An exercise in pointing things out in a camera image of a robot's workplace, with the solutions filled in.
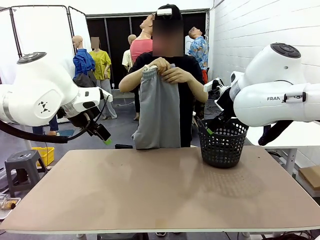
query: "gray pants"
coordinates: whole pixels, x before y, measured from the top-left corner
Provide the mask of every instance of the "gray pants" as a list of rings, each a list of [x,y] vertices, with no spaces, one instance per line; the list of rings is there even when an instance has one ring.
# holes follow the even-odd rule
[[[97,80],[96,81],[96,86],[102,88],[103,90],[107,91],[110,94],[112,93],[109,79]],[[101,100],[100,104],[99,104],[99,109],[100,110],[104,107],[104,104],[105,104],[105,101]],[[109,102],[109,101],[106,103],[106,107],[104,108],[102,115],[105,115],[105,116],[107,115],[107,113],[108,113],[107,112],[107,108],[108,108],[108,111],[109,111],[109,113],[111,115],[111,118],[116,119],[118,116],[117,116],[116,111],[114,109],[114,105],[113,105],[112,102]]]
[[[180,148],[179,105],[178,84],[163,82],[156,68],[143,69],[139,126],[133,134],[135,148]]]

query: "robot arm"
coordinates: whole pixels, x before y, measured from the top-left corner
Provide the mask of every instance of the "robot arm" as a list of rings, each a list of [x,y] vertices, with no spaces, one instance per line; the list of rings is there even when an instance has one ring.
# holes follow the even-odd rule
[[[320,84],[307,83],[301,54],[283,43],[265,47],[244,73],[231,74],[231,87],[220,92],[217,104],[224,111],[212,120],[215,129],[237,117],[250,127],[265,127],[259,141],[266,145],[278,137],[292,121],[320,119]]]
[[[113,100],[111,94],[99,87],[76,86],[67,71],[45,52],[25,55],[17,62],[17,75],[12,85],[0,85],[0,120],[26,126],[43,126],[57,111],[76,127],[106,141],[110,134],[94,121],[100,111],[100,100]],[[12,134],[12,126],[0,129]],[[52,142],[48,136],[33,136],[16,129],[16,137],[38,142]],[[54,142],[66,143],[68,138],[54,137]]]

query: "black t-shirt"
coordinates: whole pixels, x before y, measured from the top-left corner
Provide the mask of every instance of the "black t-shirt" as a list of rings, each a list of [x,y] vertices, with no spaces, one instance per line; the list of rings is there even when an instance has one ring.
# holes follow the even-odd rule
[[[157,56],[153,56],[152,52],[146,52],[141,54],[133,64],[129,73],[135,72],[145,65],[150,64],[153,60],[157,59]],[[202,78],[202,71],[198,61],[193,56],[175,56],[164,57],[170,64],[175,64],[177,68],[181,68],[192,74],[192,76],[200,83],[204,84]],[[180,141],[181,147],[190,147],[191,143],[191,124],[193,113],[193,100],[194,95],[191,92],[188,84],[178,83],[179,98],[180,98]]]

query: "table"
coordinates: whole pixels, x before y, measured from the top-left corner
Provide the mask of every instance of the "table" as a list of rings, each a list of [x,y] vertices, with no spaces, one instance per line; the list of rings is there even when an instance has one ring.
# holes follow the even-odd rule
[[[277,232],[320,228],[320,207],[259,146],[236,167],[199,147],[69,151],[0,225],[12,233]]]
[[[255,146],[259,146],[258,140],[264,132],[264,127],[249,127],[246,134],[248,141]],[[320,147],[320,125],[315,122],[294,121],[279,137],[263,146],[265,149],[289,149],[285,169],[292,175],[297,148],[300,147]]]

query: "blue shirt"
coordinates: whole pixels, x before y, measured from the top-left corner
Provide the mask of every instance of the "blue shirt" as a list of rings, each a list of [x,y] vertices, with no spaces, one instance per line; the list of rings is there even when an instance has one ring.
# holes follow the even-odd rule
[[[88,75],[88,71],[96,70],[96,64],[92,56],[87,52],[87,49],[78,49],[76,55],[73,57],[73,63],[75,66],[75,75],[85,74]]]
[[[208,52],[209,46],[207,44],[207,41],[204,39],[203,36],[199,36],[191,43],[188,54],[190,56],[194,56],[202,70],[207,70]]]

